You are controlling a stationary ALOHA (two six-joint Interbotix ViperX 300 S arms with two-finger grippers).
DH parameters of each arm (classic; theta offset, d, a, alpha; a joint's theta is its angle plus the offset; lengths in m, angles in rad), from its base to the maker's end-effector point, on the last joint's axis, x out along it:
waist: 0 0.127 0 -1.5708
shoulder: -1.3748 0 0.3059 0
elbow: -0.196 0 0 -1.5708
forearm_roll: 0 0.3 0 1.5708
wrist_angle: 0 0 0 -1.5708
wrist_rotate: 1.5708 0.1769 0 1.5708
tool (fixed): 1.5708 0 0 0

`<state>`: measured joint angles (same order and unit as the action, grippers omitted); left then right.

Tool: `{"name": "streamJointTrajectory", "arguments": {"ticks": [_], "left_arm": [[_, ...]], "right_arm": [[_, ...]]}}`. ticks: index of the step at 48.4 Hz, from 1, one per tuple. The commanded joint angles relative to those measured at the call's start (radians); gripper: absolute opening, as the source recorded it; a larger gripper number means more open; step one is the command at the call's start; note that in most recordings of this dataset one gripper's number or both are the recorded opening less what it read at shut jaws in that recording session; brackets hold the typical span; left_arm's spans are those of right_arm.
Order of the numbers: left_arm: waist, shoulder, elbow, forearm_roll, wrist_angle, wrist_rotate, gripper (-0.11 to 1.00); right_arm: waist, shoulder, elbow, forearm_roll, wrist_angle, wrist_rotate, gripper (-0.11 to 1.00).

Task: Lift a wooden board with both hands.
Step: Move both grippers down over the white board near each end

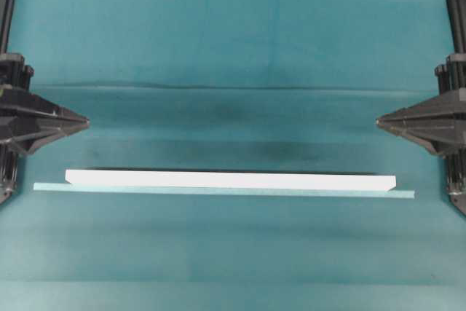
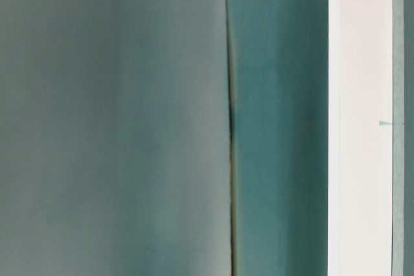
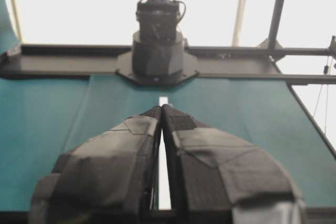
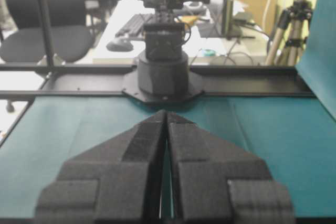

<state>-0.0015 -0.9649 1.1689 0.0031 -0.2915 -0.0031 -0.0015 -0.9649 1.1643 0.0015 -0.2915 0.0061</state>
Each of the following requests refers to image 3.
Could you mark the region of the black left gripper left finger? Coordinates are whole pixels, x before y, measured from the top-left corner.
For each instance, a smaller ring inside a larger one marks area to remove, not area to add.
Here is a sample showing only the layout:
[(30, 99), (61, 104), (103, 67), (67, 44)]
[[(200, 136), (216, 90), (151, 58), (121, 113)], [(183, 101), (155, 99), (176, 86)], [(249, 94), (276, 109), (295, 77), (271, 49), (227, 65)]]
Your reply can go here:
[(31, 199), (30, 223), (139, 223), (152, 206), (158, 106), (62, 153)]

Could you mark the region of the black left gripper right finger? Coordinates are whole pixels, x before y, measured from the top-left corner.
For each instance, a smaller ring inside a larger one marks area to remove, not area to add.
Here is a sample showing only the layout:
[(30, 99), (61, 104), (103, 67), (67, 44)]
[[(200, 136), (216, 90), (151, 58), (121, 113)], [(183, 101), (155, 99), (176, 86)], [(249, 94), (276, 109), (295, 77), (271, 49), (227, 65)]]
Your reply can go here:
[(306, 223), (302, 194), (264, 149), (162, 107), (172, 207), (190, 223)]

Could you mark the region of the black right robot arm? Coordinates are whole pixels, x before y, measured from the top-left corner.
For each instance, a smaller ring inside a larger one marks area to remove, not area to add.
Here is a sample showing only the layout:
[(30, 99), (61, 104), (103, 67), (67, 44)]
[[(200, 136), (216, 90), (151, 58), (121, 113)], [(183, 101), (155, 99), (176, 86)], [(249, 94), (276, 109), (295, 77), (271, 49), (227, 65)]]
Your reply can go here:
[(183, 19), (178, 0), (139, 0), (130, 52), (118, 56), (117, 74), (140, 85), (172, 86), (198, 75), (197, 58), (185, 50), (177, 26)]

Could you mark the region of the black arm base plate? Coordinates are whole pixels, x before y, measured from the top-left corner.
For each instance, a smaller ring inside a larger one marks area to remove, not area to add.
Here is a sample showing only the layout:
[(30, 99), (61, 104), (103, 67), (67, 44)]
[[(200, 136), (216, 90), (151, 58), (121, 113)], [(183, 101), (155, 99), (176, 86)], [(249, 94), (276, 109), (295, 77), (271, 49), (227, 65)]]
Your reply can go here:
[(198, 75), (195, 56), (183, 53), (180, 57), (133, 58), (131, 52), (117, 59), (117, 73), (140, 86), (175, 86)]

